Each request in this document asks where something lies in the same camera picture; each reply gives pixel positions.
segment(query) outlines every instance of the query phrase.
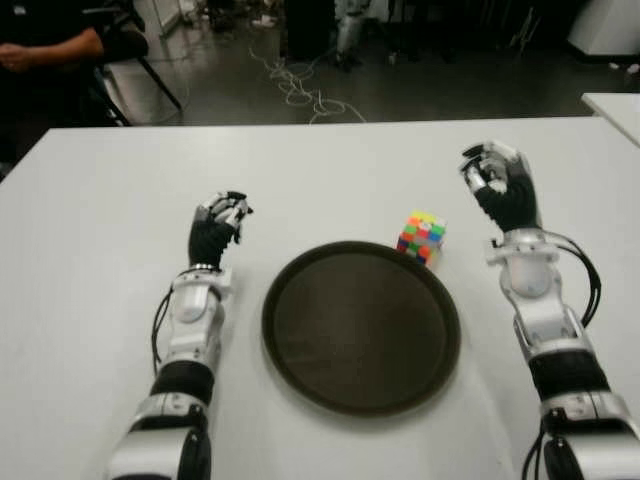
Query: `chair leg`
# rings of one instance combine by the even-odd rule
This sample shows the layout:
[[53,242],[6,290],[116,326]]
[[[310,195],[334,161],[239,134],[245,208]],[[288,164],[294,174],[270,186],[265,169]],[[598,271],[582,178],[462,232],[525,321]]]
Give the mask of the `chair leg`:
[[93,91],[98,94],[98,96],[102,99],[102,101],[107,105],[107,107],[109,107],[109,109],[116,116],[116,118],[120,120],[120,123],[122,123],[123,126],[125,127],[131,126],[131,122],[129,122],[127,117],[124,116],[124,113],[122,113],[122,111],[118,108],[118,106],[115,103],[113,103],[113,100],[111,100],[111,97],[107,92],[105,92],[100,87],[93,88]]
[[167,97],[169,97],[169,100],[171,100],[171,103],[173,103],[178,110],[182,110],[182,105],[180,105],[180,102],[176,99],[176,97],[173,96],[171,91],[167,88],[167,86],[164,84],[162,79],[158,76],[158,73],[151,67],[151,65],[149,65],[149,62],[147,62],[143,57],[138,57],[137,60],[138,62],[140,62],[140,65],[142,65],[142,67],[147,71],[149,76],[153,78],[153,80],[158,84],[158,86],[164,92],[164,94]]

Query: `person's hand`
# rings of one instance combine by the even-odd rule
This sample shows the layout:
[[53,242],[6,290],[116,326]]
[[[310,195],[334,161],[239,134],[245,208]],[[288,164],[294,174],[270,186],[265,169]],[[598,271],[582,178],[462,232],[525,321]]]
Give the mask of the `person's hand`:
[[0,45],[0,64],[7,70],[14,73],[23,73],[32,68],[34,63],[32,48],[13,43]]

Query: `person's arm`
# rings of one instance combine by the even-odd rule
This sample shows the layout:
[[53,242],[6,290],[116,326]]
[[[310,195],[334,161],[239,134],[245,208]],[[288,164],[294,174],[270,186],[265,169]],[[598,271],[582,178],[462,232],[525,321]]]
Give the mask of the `person's arm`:
[[104,54],[102,41],[93,28],[55,45],[25,47],[12,43],[0,45],[0,64],[7,70],[21,73],[34,67],[57,67],[100,58]]

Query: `robotic arm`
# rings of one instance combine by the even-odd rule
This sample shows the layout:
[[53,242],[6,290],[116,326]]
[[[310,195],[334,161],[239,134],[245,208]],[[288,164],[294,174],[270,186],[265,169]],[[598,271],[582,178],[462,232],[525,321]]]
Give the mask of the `robotic arm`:
[[[220,258],[232,239],[239,242],[250,213],[246,196],[237,192],[219,193],[196,209],[191,267],[173,281],[154,322],[154,368],[156,362],[160,368],[111,458],[107,480],[211,478],[207,411],[224,321],[221,302],[230,290],[230,272],[220,270]],[[173,332],[161,360],[155,342],[167,311]]]
[[550,480],[640,479],[640,431],[611,391],[585,326],[562,300],[554,264],[563,247],[542,230],[526,159],[499,142],[463,155],[469,189],[504,233],[487,259],[502,266],[500,287],[515,309],[515,333],[540,396]]

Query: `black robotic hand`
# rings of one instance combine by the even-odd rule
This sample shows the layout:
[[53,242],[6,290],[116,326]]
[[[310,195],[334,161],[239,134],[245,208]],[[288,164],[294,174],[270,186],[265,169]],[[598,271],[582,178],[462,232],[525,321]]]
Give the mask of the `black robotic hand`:
[[467,160],[460,172],[482,209],[503,232],[542,227],[529,166],[521,153],[489,141],[463,155]]
[[221,192],[198,206],[189,236],[191,265],[220,269],[224,249],[232,239],[240,243],[242,220],[253,213],[246,199],[244,193]]

